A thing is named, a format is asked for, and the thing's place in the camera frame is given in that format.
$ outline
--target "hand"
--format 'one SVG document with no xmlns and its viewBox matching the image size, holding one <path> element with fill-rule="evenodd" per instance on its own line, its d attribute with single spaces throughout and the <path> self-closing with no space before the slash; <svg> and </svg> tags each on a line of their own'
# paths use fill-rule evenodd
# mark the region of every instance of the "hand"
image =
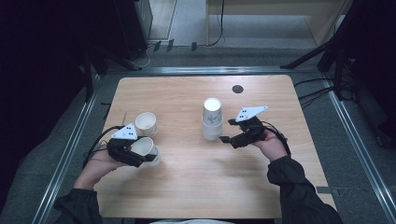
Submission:
<svg viewBox="0 0 396 224">
<path fill-rule="evenodd" d="M 258 147 L 270 162 L 288 155 L 282 142 L 280 142 L 274 133 L 265 130 L 262 134 L 262 139 L 264 140 L 259 140 L 251 145 Z"/>
<path fill-rule="evenodd" d="M 101 145 L 98 149 L 105 149 L 106 145 Z M 78 176 L 74 189 L 93 189 L 93 186 L 99 180 L 121 166 L 127 164 L 120 161 L 113 160 L 107 150 L 100 150 L 93 154 L 92 158 L 88 161 L 87 165 Z"/>
</svg>

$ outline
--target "white paper cup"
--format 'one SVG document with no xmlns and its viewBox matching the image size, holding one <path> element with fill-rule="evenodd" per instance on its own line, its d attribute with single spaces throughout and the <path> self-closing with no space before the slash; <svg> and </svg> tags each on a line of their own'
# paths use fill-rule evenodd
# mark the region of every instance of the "white paper cup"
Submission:
<svg viewBox="0 0 396 224">
<path fill-rule="evenodd" d="M 134 121 L 134 125 L 146 137 L 153 138 L 157 135 L 157 118 L 153 113 L 145 112 L 140 114 Z"/>
<path fill-rule="evenodd" d="M 143 137 L 134 142 L 131 146 L 131 151 L 144 157 L 147 155 L 155 155 L 153 161 L 145 162 L 150 166 L 156 166 L 161 161 L 160 150 L 158 150 L 158 148 L 154 145 L 152 139 L 149 137 Z"/>
<path fill-rule="evenodd" d="M 215 141 L 219 139 L 222 134 L 222 119 L 221 123 L 217 126 L 209 126 L 204 123 L 204 118 L 202 120 L 202 135 L 206 140 Z"/>
<path fill-rule="evenodd" d="M 215 97 L 205 100 L 203 122 L 208 126 L 218 126 L 222 123 L 221 100 Z"/>
</svg>

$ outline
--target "black device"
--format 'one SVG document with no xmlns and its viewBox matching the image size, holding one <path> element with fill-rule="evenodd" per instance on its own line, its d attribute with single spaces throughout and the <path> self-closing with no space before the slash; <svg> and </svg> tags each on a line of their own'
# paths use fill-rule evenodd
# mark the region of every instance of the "black device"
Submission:
<svg viewBox="0 0 396 224">
<path fill-rule="evenodd" d="M 221 136 L 219 139 L 223 143 L 230 143 L 233 148 L 239 148 L 239 147 L 246 147 L 247 145 L 251 143 L 255 143 L 263 138 L 263 133 L 265 130 L 268 130 L 276 135 L 276 137 L 282 142 L 283 146 L 286 149 L 286 152 L 288 155 L 290 155 L 290 149 L 288 146 L 288 139 L 278 131 L 272 124 L 269 124 L 270 126 L 264 126 L 263 122 L 260 121 L 256 116 L 254 116 L 251 119 L 243 120 L 236 122 L 235 119 L 229 119 L 228 122 L 230 125 L 239 125 L 240 129 L 242 130 L 242 133 L 234 136 L 234 137 L 229 137 L 229 136 Z"/>
<path fill-rule="evenodd" d="M 130 146 L 135 140 L 111 138 L 107 143 L 108 155 L 115 161 L 120 161 L 130 166 L 139 167 L 145 161 L 153 161 L 155 155 L 142 156 L 131 151 Z"/>
<path fill-rule="evenodd" d="M 130 138 L 130 139 L 111 138 L 110 141 L 108 141 L 108 143 L 106 144 L 105 149 L 98 149 L 99 140 L 111 130 L 118 129 L 120 130 L 119 132 L 126 130 L 126 133 L 135 134 L 134 126 L 132 125 L 131 127 L 131 125 L 132 124 L 127 126 L 114 126 L 102 132 L 98 136 L 98 138 L 93 142 L 93 145 L 90 148 L 90 151 L 88 152 L 85 161 L 82 163 L 82 168 L 85 167 L 85 165 L 88 163 L 88 161 L 95 152 L 105 149 L 107 150 L 108 155 L 115 161 L 120 161 L 134 167 L 139 167 L 145 161 L 154 161 L 156 155 L 148 154 L 146 156 L 142 156 L 131 151 L 131 145 L 140 138 L 142 138 L 143 136 L 137 136 L 135 138 Z"/>
</svg>

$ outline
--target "black sleeve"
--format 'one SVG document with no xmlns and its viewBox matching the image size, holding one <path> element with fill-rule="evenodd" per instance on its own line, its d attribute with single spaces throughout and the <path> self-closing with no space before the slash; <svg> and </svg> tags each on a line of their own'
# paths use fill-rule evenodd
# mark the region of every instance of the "black sleeve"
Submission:
<svg viewBox="0 0 396 224">
<path fill-rule="evenodd" d="M 286 156 L 268 168 L 269 182 L 280 186 L 282 223 L 342 223 L 338 213 L 319 198 L 299 162 Z"/>
<path fill-rule="evenodd" d="M 102 223 L 96 195 L 93 190 L 71 189 L 53 205 L 62 212 L 55 223 Z"/>
</svg>

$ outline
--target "gray floor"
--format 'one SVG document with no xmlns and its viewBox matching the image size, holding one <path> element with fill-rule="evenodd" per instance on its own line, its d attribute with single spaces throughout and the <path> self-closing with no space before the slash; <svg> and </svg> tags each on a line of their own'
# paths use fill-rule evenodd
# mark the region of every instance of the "gray floor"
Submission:
<svg viewBox="0 0 396 224">
<path fill-rule="evenodd" d="M 175 25 L 173 29 L 171 36 L 175 38 L 175 42 L 182 39 L 182 35 L 177 35 Z M 198 37 L 193 36 L 202 34 L 198 32 L 194 35 L 186 30 L 185 33 L 191 34 L 186 38 L 186 43 L 189 43 L 187 46 L 192 41 L 199 41 Z M 147 65 L 140 72 L 129 72 L 111 63 L 108 75 L 102 77 L 102 84 L 97 88 L 98 92 L 93 102 L 92 112 L 88 116 L 76 150 L 71 157 L 70 165 L 61 180 L 59 192 L 56 191 L 56 197 L 65 195 L 73 186 L 73 182 L 80 172 L 84 153 L 87 152 L 92 141 L 104 127 L 104 116 L 108 107 L 101 103 L 111 103 L 118 81 L 123 77 L 288 74 L 294 83 L 321 77 L 314 66 L 320 55 L 296 70 L 278 68 L 280 64 L 289 63 L 307 53 L 313 48 L 312 45 L 302 44 L 295 48 L 261 47 L 199 47 L 196 51 L 191 51 L 190 47 L 178 46 L 172 48 L 171 51 L 167 51 L 166 47 L 157 51 L 150 49 L 148 51 L 149 58 L 142 55 L 135 61 L 135 63 Z M 324 83 L 321 81 L 312 82 L 297 87 L 296 91 L 301 96 L 323 87 Z M 9 191 L 6 207 L 0 216 L 0 223 L 32 222 L 44 197 L 46 187 L 51 181 L 58 161 L 64 153 L 69 137 L 78 121 L 78 116 L 84 106 L 84 97 L 84 90 L 82 90 L 73 104 L 64 112 L 50 137 L 36 147 L 23 161 Z M 385 179 L 389 189 L 393 190 L 392 193 L 395 194 L 396 151 L 381 148 L 376 144 L 375 135 L 357 104 L 353 102 L 344 102 L 344 104 L 379 173 Z M 350 224 L 389 223 L 329 95 L 317 99 L 304 110 L 304 115 L 343 221 Z M 52 223 L 57 216 L 59 213 L 51 209 L 43 223 Z M 121 220 L 120 218 L 105 218 L 105 223 L 121 223 Z M 133 223 L 133 220 L 127 219 L 125 223 Z"/>
<path fill-rule="evenodd" d="M 156 6 L 152 8 L 155 17 L 158 10 L 155 9 Z M 168 39 L 174 39 L 175 46 L 191 46 L 192 42 L 206 44 L 205 1 L 178 0 L 175 12 L 167 9 L 164 11 L 169 16 L 174 15 Z M 210 44 L 220 37 L 220 21 L 221 16 L 209 16 Z M 265 15 L 224 15 L 223 34 L 216 45 L 224 48 L 260 49 L 311 49 L 316 46 L 303 16 Z"/>
<path fill-rule="evenodd" d="M 177 0 L 149 0 L 153 15 L 149 40 L 169 39 Z"/>
</svg>

